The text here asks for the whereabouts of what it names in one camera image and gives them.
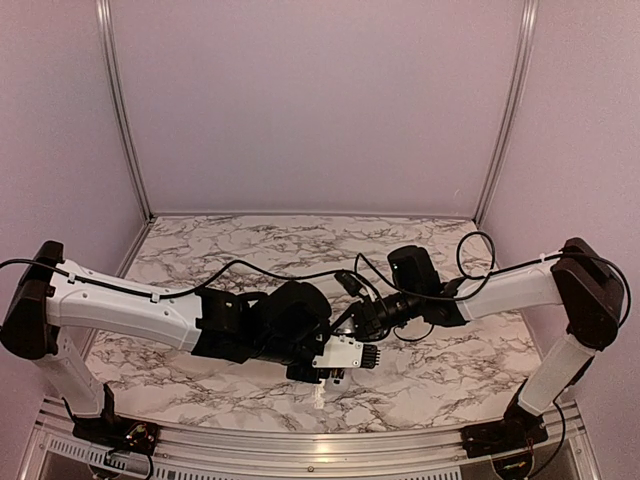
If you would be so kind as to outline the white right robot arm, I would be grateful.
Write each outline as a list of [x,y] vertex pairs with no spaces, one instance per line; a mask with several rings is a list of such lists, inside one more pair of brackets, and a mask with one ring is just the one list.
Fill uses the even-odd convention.
[[523,314],[542,357],[496,425],[495,438],[506,448],[533,433],[542,414],[617,339],[632,309],[622,269],[581,238],[533,260],[448,282],[423,247],[401,247],[387,261],[393,294],[353,303],[334,330],[350,322],[357,339],[376,341],[416,317],[453,328],[503,312]]

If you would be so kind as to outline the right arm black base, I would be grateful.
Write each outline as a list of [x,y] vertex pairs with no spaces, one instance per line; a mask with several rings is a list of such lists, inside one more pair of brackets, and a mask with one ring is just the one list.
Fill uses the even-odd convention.
[[460,430],[462,447],[468,458],[496,455],[531,447],[548,440],[541,417],[533,422],[519,419],[501,419],[472,424]]

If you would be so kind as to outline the white remote control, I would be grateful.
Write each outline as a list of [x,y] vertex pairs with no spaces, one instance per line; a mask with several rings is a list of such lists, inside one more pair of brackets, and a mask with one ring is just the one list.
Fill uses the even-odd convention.
[[347,321],[335,330],[334,335],[354,338],[355,327],[351,321]]

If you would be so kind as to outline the white battery compartment cover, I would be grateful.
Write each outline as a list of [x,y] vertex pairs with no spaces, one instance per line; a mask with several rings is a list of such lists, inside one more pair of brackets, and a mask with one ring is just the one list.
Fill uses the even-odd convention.
[[324,397],[327,393],[326,380],[322,379],[319,383],[312,385],[312,393],[315,397]]

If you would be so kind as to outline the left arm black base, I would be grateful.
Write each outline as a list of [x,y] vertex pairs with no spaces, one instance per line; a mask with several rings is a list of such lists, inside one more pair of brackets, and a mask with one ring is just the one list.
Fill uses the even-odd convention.
[[113,419],[73,417],[73,435],[88,442],[142,455],[155,451],[158,424],[116,415]]

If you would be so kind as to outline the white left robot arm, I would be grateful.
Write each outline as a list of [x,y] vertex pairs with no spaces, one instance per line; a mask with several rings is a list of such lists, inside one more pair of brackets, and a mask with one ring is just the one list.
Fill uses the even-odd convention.
[[208,286],[186,291],[90,272],[45,242],[21,260],[20,278],[1,326],[1,344],[44,372],[71,418],[106,445],[125,438],[114,395],[89,371],[66,334],[89,327],[159,342],[194,356],[238,364],[279,363],[291,380],[328,376],[325,345],[331,307],[307,282],[287,281],[273,293],[233,294]]

